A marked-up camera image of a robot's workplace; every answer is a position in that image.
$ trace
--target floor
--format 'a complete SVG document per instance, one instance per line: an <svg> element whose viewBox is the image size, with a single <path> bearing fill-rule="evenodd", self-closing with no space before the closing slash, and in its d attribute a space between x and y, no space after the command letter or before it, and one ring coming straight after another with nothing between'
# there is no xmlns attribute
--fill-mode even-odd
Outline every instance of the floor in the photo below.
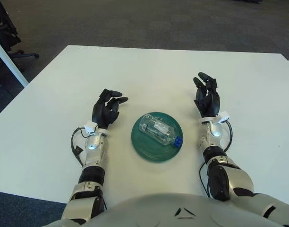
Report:
<svg viewBox="0 0 289 227"><path fill-rule="evenodd" d="M22 39L13 49L40 55L16 60L28 81L68 44L271 52L289 60L289 0L1 1ZM0 112L22 89L6 67L0 70ZM0 193L0 226L41 226L63 208Z"/></svg>

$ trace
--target bottle label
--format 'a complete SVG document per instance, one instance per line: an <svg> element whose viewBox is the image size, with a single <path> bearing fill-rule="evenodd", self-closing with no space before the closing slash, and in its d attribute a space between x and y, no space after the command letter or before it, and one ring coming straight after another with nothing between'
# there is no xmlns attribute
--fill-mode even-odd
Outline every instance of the bottle label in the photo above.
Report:
<svg viewBox="0 0 289 227"><path fill-rule="evenodd" d="M169 131L168 125L160 121L156 121L156 123L154 124L154 128L156 128L158 131L160 131L163 134L167 134L167 132Z"/></svg>
<svg viewBox="0 0 289 227"><path fill-rule="evenodd" d="M141 129L142 129L143 131L145 131L146 127L147 127L147 125L146 125L146 124L143 124L143 125L141 126Z"/></svg>

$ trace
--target table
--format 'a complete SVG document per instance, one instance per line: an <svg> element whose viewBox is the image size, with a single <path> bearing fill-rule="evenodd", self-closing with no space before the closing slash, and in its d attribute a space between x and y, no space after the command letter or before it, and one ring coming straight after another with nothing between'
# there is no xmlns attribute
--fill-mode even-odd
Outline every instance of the table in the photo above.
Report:
<svg viewBox="0 0 289 227"><path fill-rule="evenodd" d="M221 111L231 115L228 156L255 192L289 203L289 61L281 54L89 46L67 46L0 114L0 192L67 202L81 174L71 134L108 88L129 97L109 127L108 207L156 192L204 195L193 102L200 71L217 78ZM130 138L134 122L153 111L174 117L184 133L181 151L161 164L142 159Z"/></svg>
<svg viewBox="0 0 289 227"><path fill-rule="evenodd" d="M13 75L17 78L17 80L26 87L28 85L28 81L25 79L23 74L18 70L16 65L13 63L11 58L8 56L8 54L4 51L4 49L0 45L0 58L3 60L5 65L9 68L9 70L13 73Z"/></svg>

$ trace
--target water bottle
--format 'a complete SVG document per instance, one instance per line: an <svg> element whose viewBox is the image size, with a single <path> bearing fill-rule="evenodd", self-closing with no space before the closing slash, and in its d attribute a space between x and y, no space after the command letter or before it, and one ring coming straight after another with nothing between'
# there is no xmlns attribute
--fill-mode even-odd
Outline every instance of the water bottle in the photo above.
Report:
<svg viewBox="0 0 289 227"><path fill-rule="evenodd" d="M145 114L140 123L140 131L156 139L163 145L172 144L179 148L182 144L182 138L175 135L174 129L166 123L157 120L149 114Z"/></svg>

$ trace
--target green plate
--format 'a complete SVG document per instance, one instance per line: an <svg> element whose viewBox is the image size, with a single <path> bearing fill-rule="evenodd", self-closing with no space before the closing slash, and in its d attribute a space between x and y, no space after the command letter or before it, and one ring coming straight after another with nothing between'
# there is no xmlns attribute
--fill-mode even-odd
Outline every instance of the green plate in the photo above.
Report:
<svg viewBox="0 0 289 227"><path fill-rule="evenodd" d="M157 118L158 120L166 123L167 125L173 127L176 136L180 136L183 138L181 127L174 118L160 112L152 112L149 114ZM138 126L142 117L143 116L141 116L136 121L131 133L132 144L136 152L141 157L151 162L164 162L177 155L177 153L180 151L180 148L182 147L182 144L179 148L172 145L164 146L155 139L141 132Z"/></svg>

